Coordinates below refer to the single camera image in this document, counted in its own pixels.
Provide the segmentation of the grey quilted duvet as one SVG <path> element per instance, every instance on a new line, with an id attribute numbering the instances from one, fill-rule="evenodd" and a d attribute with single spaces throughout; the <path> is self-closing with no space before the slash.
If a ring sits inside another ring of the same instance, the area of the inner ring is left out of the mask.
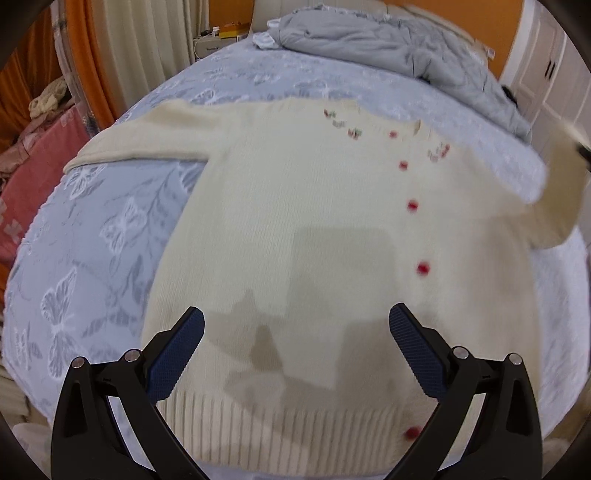
<path id="1" fill-rule="evenodd" d="M 489 69 L 454 33 L 411 17 L 318 5 L 267 23 L 253 43 L 381 68 L 423 80 L 515 137 L 531 141 L 522 117 Z"/>

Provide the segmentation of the cream knit cardigan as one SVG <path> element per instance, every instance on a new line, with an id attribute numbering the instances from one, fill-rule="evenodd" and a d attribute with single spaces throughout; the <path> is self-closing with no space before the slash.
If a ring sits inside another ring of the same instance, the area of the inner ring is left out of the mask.
<path id="1" fill-rule="evenodd" d="M 587 166 L 559 128 L 540 198 L 468 147 L 353 100 L 159 104 L 94 137 L 73 167 L 197 161 L 143 333 L 190 306 L 204 340 L 162 404 L 190 456 L 279 475 L 369 475 L 407 451 L 432 404 L 394 345 L 406 304 L 450 342 L 510 352 L 542 378 L 531 262 L 574 229 Z"/>

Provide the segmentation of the pink floral blanket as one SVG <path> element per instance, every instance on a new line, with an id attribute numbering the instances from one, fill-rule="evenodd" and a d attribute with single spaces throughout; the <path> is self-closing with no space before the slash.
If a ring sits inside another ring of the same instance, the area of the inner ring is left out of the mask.
<path id="1" fill-rule="evenodd" d="M 1 154 L 1 264 L 10 267 L 63 167 L 89 140 L 74 106 L 42 114 Z"/>

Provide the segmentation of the cream curtain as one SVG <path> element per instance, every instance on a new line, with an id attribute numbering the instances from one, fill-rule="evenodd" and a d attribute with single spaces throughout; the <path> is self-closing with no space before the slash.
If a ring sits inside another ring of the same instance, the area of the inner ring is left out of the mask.
<path id="1" fill-rule="evenodd" d="M 193 39 L 208 25 L 204 1 L 93 1 L 100 59 L 124 112 L 195 61 Z"/>

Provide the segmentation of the orange curtain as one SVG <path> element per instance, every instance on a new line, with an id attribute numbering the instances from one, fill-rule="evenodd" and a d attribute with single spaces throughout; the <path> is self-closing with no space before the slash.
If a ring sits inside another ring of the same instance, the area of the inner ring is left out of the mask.
<path id="1" fill-rule="evenodd" d="M 1 149 L 11 147 L 30 121 L 29 103 L 65 74 L 58 52 L 79 82 L 81 116 L 89 134 L 110 126 L 121 113 L 103 68 L 91 1 L 1 3 Z"/>

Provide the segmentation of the white wardrobe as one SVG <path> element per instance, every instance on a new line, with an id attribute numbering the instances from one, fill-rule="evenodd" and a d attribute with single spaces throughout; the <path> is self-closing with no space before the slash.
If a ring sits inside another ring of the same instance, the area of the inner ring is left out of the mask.
<path id="1" fill-rule="evenodd" d="M 590 70 L 546 7 L 537 1 L 524 7 L 528 42 L 510 88 L 531 125 L 532 145 L 542 150 L 559 120 L 590 133 Z"/>

